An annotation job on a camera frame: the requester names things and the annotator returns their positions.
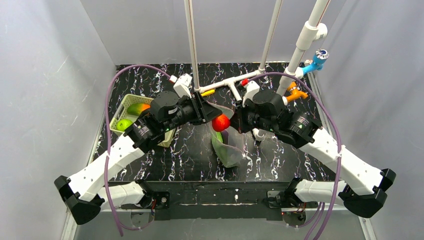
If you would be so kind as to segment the red apple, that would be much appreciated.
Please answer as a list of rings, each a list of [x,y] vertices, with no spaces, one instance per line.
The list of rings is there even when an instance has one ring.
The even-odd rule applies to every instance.
[[[225,114],[221,114],[211,121],[211,125],[214,131],[222,132],[230,126],[230,120]]]

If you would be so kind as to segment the clear zip top bag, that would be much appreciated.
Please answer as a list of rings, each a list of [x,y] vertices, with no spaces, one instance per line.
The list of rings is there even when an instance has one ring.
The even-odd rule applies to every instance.
[[[212,144],[212,134],[214,130],[212,128],[212,122],[207,124],[208,131],[210,133],[211,144]],[[244,135],[240,134],[237,130],[229,126],[226,130],[221,132],[224,137],[224,143],[229,147],[229,152],[231,154],[230,163],[231,167],[239,166],[241,161],[246,159],[244,154]]]

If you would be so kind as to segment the green leafy vegetable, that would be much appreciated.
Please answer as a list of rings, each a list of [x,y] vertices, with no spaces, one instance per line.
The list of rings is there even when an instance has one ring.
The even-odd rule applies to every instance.
[[[231,153],[229,150],[229,146],[225,144],[224,137],[221,132],[219,131],[213,131],[212,134],[212,147],[217,155],[218,160],[226,167],[231,167]]]

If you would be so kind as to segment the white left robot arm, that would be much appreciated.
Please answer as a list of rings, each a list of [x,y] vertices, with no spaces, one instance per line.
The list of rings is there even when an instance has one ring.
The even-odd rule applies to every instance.
[[[60,175],[54,180],[77,225],[90,222],[106,208],[113,209],[113,200],[125,205],[152,199],[154,194],[139,180],[114,187],[109,187],[109,180],[164,141],[166,132],[187,123],[207,124],[223,113],[199,93],[179,97],[163,91],[149,105],[92,163],[71,176]]]

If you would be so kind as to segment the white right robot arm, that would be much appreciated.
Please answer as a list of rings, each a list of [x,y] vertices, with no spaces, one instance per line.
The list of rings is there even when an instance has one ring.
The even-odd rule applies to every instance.
[[[288,110],[283,98],[271,90],[261,90],[237,105],[230,125],[240,133],[253,129],[271,132],[278,140],[339,173],[333,182],[294,178],[273,198],[278,204],[335,203],[357,216],[370,218],[384,206],[387,190],[396,179],[393,170],[373,167],[338,146],[318,120],[308,113]]]

